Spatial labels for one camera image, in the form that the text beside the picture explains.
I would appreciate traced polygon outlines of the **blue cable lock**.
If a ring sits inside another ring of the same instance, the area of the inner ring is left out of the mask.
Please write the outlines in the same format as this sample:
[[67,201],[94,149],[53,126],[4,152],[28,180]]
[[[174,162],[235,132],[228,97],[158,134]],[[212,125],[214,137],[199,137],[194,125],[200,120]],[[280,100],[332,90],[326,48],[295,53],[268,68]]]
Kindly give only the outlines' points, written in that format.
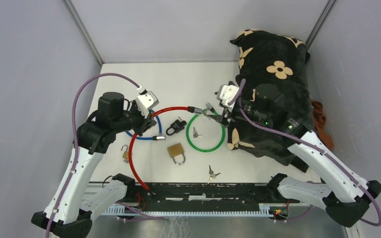
[[159,116],[156,116],[155,118],[156,118],[156,121],[157,121],[159,134],[155,135],[155,136],[151,136],[151,137],[138,136],[136,138],[137,140],[158,141],[158,140],[165,140],[166,139],[166,136],[162,133],[162,124],[161,124]]

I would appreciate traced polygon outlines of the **black padlock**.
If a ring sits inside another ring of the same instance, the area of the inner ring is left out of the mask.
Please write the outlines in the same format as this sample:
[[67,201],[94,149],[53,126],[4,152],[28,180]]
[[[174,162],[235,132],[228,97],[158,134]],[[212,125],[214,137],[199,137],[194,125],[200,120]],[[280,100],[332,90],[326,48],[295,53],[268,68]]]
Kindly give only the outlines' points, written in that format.
[[180,131],[184,130],[187,124],[188,123],[185,120],[182,120],[180,117],[178,117],[178,119],[171,123],[170,126],[166,129],[166,134],[168,136],[177,134]]

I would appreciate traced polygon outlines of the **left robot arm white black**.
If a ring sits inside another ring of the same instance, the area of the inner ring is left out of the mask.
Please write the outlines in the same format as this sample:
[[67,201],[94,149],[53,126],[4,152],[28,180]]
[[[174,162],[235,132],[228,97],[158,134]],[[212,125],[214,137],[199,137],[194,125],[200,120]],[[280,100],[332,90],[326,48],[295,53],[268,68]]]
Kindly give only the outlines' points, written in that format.
[[142,135],[156,124],[152,108],[158,105],[151,91],[140,93],[124,109],[124,95],[106,92],[97,110],[76,128],[74,147],[63,179],[44,211],[33,214],[31,223],[60,238],[84,238],[94,221],[115,201],[132,201],[136,196],[134,179],[118,174],[101,191],[83,200],[91,176],[118,133],[134,130]]

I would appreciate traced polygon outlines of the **silver keys of brass padlock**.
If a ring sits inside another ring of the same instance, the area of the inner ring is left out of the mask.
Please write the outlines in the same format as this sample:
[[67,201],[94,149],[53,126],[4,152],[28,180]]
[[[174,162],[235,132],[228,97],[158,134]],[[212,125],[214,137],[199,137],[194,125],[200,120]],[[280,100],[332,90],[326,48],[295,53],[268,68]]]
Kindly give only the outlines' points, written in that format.
[[210,184],[217,176],[219,176],[221,173],[215,173],[211,166],[209,165],[209,180],[207,182],[207,184]]

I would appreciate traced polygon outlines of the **silver keys of green lock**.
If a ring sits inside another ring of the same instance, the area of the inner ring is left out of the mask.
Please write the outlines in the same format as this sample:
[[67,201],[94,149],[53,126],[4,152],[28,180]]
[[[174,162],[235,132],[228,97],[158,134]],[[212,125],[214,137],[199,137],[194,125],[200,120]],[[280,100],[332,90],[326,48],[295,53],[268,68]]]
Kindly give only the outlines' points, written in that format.
[[196,128],[193,127],[192,136],[193,136],[193,138],[198,138],[198,137],[202,137],[202,134],[199,134],[198,131],[196,130]]

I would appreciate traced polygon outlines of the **green cable lock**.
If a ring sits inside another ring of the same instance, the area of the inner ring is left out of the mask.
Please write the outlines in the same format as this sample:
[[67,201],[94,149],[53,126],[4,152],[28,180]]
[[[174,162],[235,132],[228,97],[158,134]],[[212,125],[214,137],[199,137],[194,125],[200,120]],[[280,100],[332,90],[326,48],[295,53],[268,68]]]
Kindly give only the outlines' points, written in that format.
[[[210,104],[210,103],[206,103],[206,109],[203,110],[204,113],[206,113],[207,111],[210,111],[212,112],[215,116],[218,116],[219,114],[217,113],[217,111],[213,108],[213,106]],[[226,138],[226,128],[224,126],[221,126],[221,129],[222,129],[222,134],[221,134],[221,138],[220,138],[220,141],[212,148],[209,148],[209,149],[202,149],[202,148],[199,148],[197,147],[195,144],[193,144],[192,140],[191,140],[191,137],[190,137],[190,129],[192,128],[192,123],[199,117],[199,115],[195,115],[193,116],[190,121],[188,122],[187,124],[187,127],[186,127],[186,139],[187,139],[187,142],[188,144],[190,145],[191,148],[193,148],[194,150],[198,151],[198,152],[201,152],[201,153],[210,153],[210,152],[214,152],[216,151],[217,149],[220,148],[220,146],[223,144],[223,142],[225,141],[225,138]]]

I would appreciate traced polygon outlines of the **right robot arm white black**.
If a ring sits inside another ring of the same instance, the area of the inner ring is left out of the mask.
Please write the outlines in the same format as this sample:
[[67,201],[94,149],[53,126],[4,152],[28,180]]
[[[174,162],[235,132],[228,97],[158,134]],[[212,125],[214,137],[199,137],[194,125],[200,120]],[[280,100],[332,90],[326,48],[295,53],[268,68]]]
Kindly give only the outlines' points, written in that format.
[[251,126],[275,134],[286,143],[287,149],[302,159],[323,180],[323,184],[314,184],[296,180],[284,174],[277,174],[270,181],[267,197],[272,202],[282,199],[295,199],[324,210],[338,224],[352,227],[358,221],[371,226],[381,226],[381,209],[376,198],[381,193],[381,183],[367,181],[338,159],[321,142],[312,130],[307,130],[301,137],[293,135],[300,124],[289,123],[286,130],[273,129],[269,122],[253,121],[242,106],[242,89],[233,82],[221,85],[215,92],[219,106],[223,108],[220,116],[210,118],[228,126],[231,121],[242,118]]

